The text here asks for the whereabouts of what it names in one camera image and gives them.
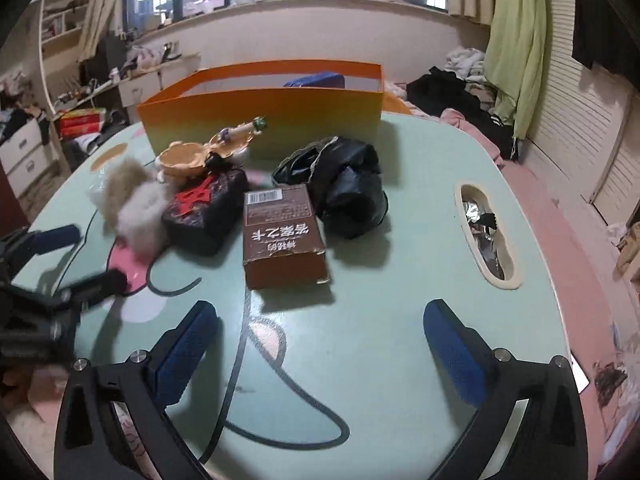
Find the orange paper box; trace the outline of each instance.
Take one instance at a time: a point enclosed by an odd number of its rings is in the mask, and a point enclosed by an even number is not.
[[[345,89],[285,88],[300,76],[337,72]],[[375,143],[384,76],[380,65],[338,60],[259,61],[199,70],[138,106],[156,154],[174,140],[207,142],[222,128],[263,116],[252,156],[281,160],[313,140],[345,136]]]

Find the foil wrapper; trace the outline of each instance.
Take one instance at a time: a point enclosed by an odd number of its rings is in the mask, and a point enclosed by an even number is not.
[[[486,212],[484,207],[473,200],[463,202],[462,206],[465,210],[466,221],[469,224],[471,234],[474,236],[476,244],[478,244],[478,249],[482,259],[486,263],[486,266],[491,271],[492,275],[499,280],[503,280],[504,271],[502,270],[500,260],[498,259],[498,251],[495,247],[494,236],[492,233],[493,230],[489,227],[476,224],[480,217]]]

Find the brown box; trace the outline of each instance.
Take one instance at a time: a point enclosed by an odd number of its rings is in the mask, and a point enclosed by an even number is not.
[[[249,288],[329,280],[326,248],[304,184],[246,193],[242,234]]]

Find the light green table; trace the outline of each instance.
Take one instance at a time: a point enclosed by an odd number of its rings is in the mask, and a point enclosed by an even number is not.
[[[154,159],[137,124],[85,162],[33,225],[74,222],[84,243],[34,258],[16,283],[51,290],[60,277],[106,268],[114,237],[86,190],[91,163],[119,143],[145,164]],[[568,347],[531,228],[482,147],[451,126],[385,113],[377,149],[389,215],[362,238],[328,240],[330,284],[245,293],[238,228],[214,258],[167,251],[148,286],[85,314],[78,356],[123,361],[150,349],[197,300],[210,301],[220,340],[168,410],[197,456],[217,426],[224,429],[212,460],[234,480],[427,478],[473,414],[431,355],[422,329],[428,301],[443,298],[492,348],[518,359],[548,362],[568,356]],[[454,201],[465,182],[487,190],[500,211],[524,277],[517,290],[500,290],[479,272]],[[499,468],[518,422],[486,473]]]

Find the red paper cutout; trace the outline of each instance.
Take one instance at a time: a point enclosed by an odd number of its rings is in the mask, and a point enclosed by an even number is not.
[[[180,216],[184,216],[193,211],[196,202],[210,202],[211,192],[209,186],[213,181],[214,176],[210,174],[196,187],[176,193],[175,199],[178,202],[178,213]]]

